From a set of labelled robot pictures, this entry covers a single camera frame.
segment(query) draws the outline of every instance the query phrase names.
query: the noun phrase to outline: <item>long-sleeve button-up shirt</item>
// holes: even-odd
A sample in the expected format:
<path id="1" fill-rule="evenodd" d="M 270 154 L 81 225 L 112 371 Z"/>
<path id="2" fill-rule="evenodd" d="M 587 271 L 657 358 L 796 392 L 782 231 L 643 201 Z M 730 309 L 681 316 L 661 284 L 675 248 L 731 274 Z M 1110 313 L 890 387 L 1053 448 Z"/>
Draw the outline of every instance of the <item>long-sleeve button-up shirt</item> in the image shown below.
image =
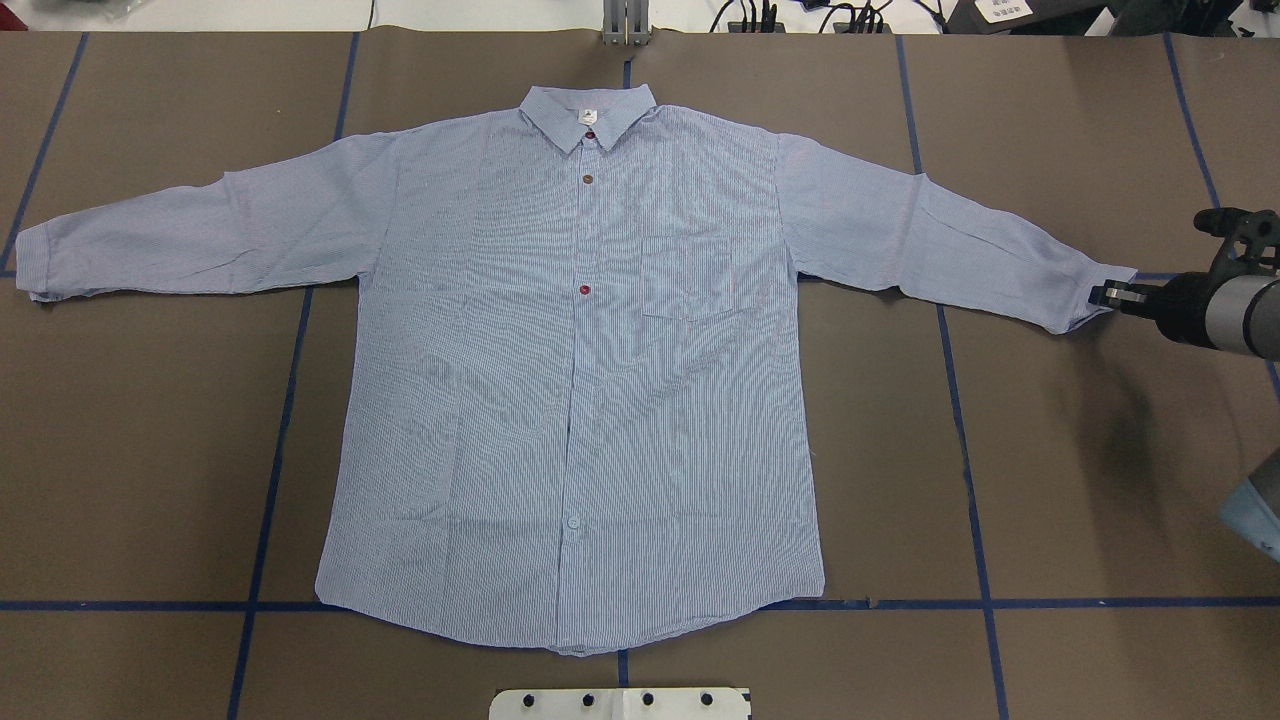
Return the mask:
<path id="1" fill-rule="evenodd" d="M 1133 275 L 925 176 L 648 87 L 535 87 L 18 237 L 37 301 L 357 277 L 316 593 L 571 655 L 822 593 L 797 272 L 1052 333 Z"/>

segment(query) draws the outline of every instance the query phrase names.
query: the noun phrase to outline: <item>shirt's right sleeve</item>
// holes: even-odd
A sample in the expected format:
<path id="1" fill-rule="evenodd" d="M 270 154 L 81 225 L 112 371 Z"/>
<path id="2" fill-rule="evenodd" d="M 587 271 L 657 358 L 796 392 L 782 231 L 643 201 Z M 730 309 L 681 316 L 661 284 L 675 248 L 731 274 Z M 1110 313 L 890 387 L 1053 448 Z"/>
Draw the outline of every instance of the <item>shirt's right sleeve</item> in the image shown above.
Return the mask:
<path id="1" fill-rule="evenodd" d="M 776 177 L 797 270 L 864 290 L 987 310 L 1064 333 L 1105 313 L 1089 290 L 1130 281 L 1034 224 L 934 184 L 780 135 Z"/>
<path id="2" fill-rule="evenodd" d="M 18 234 L 17 284 L 51 302 L 113 290 L 239 293 L 351 278 L 394 206 L 396 133 L 54 218 Z"/>

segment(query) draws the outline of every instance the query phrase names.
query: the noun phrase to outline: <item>light blue shirt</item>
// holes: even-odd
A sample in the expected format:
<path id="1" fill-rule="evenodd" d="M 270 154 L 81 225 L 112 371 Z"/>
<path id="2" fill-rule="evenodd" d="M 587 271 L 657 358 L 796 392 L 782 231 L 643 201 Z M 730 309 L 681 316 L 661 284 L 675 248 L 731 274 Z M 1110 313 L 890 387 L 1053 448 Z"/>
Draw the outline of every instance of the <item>light blue shirt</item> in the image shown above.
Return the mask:
<path id="1" fill-rule="evenodd" d="M 1052 333 L 1133 277 L 925 176 L 644 86 L 535 87 L 18 237 L 37 301 L 358 277 L 316 593 L 567 655 L 822 593 L 797 270 Z"/>

